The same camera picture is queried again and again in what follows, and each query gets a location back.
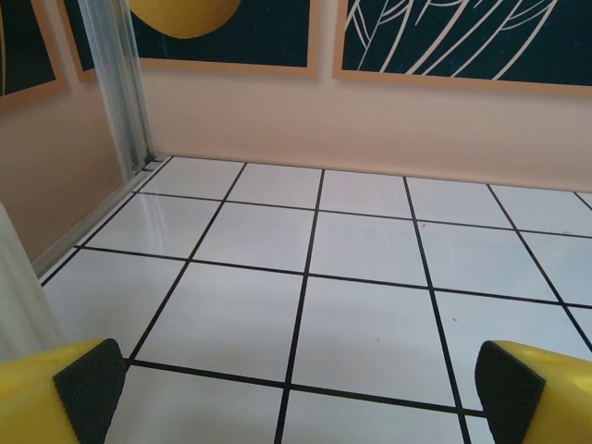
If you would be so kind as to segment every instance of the framed artwork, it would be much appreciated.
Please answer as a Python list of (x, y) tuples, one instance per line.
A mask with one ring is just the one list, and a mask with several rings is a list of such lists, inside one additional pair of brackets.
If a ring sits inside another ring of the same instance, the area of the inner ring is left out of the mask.
[[(129, 0), (143, 67), (313, 77), (321, 0)], [(93, 57), (78, 0), (59, 0), (79, 78)]]
[(334, 77), (592, 95), (592, 2), (339, 0)]
[(40, 0), (0, 0), (0, 111), (64, 88)]

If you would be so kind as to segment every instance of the yellow plastic piece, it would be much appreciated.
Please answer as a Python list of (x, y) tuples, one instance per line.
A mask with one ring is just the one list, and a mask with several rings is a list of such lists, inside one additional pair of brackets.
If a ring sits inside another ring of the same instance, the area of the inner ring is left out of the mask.
[(88, 340), (0, 364), (0, 442), (78, 444), (53, 377), (101, 342)]
[(545, 379), (523, 444), (592, 443), (592, 363), (516, 342), (496, 344)]

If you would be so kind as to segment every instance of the white curtain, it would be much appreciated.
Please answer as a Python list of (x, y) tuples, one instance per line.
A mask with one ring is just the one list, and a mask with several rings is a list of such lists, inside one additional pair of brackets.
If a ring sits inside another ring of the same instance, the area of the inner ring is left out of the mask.
[(66, 337), (0, 203), (0, 363), (66, 345)]

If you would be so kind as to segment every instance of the beige wall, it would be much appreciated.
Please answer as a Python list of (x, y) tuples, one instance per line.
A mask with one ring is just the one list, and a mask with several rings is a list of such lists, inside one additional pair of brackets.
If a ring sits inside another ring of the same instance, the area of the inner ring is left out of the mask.
[(162, 153), (592, 191), (592, 99), (145, 69)]
[(122, 183), (98, 84), (80, 84), (56, 0), (44, 1), (67, 88), (0, 115), (0, 200), (31, 260)]

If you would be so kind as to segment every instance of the yellow robot part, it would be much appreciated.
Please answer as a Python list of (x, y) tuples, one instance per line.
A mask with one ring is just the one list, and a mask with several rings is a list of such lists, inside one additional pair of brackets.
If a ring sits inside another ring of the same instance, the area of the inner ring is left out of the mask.
[(479, 353), (475, 382), (498, 444), (592, 442), (592, 363), (488, 341)]
[(112, 339), (0, 365), (0, 442), (104, 442), (123, 389), (125, 364)]

